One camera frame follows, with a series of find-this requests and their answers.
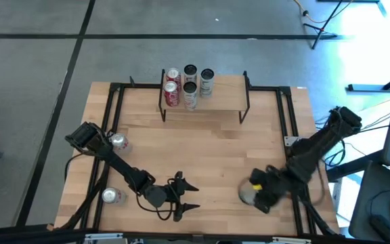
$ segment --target soda can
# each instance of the soda can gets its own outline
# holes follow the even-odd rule
[[[174,81],[168,81],[163,87],[165,102],[168,106],[177,106],[180,102],[179,92],[177,91],[177,84]]]
[[[105,203],[120,203],[121,205],[126,201],[126,194],[114,187],[106,188],[102,193],[102,199]]]
[[[188,81],[183,86],[184,105],[189,111],[196,108],[196,83]]]
[[[170,68],[167,72],[167,81],[174,81],[177,84],[177,91],[181,92],[181,74],[176,68]]]
[[[186,65],[183,69],[184,83],[195,82],[196,84],[196,67],[193,64]]]
[[[215,73],[213,70],[206,68],[201,72],[201,82],[200,82],[200,96],[202,98],[210,98],[213,92],[213,83],[214,83]]]
[[[132,151],[132,144],[129,143],[127,136],[124,134],[114,134],[111,136],[112,145],[122,153],[130,153]]]

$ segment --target desk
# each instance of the desk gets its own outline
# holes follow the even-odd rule
[[[93,83],[82,121],[102,123],[108,97],[109,83]],[[308,91],[292,87],[292,98],[300,136],[316,131]],[[166,222],[137,206],[135,195],[123,177],[111,169],[108,186],[128,194],[122,207],[105,205],[100,230],[119,232],[205,233],[216,235],[296,235],[290,197],[282,199],[264,214],[243,204],[237,186],[250,175],[254,167],[264,169],[267,164],[285,164],[284,147],[274,92],[250,91],[251,109],[245,122],[239,124],[236,111],[173,111],[162,122],[158,109],[159,89],[125,88],[118,132],[127,134],[133,143],[130,155],[121,155],[130,165],[148,170],[157,184],[165,184],[177,171],[199,192],[187,192],[182,202],[200,204],[186,212],[180,222],[172,218]],[[113,120],[112,103],[109,126]],[[288,109],[283,97],[284,110]],[[56,217],[61,226],[82,203],[87,192],[93,157],[81,156],[70,165]],[[320,215],[335,231],[337,219],[323,170],[326,196],[316,207]],[[321,195],[318,173],[309,183],[313,201]],[[151,207],[144,198],[141,204]],[[96,201],[89,213],[87,226],[92,225]],[[301,206],[303,225],[307,230],[305,211]]]

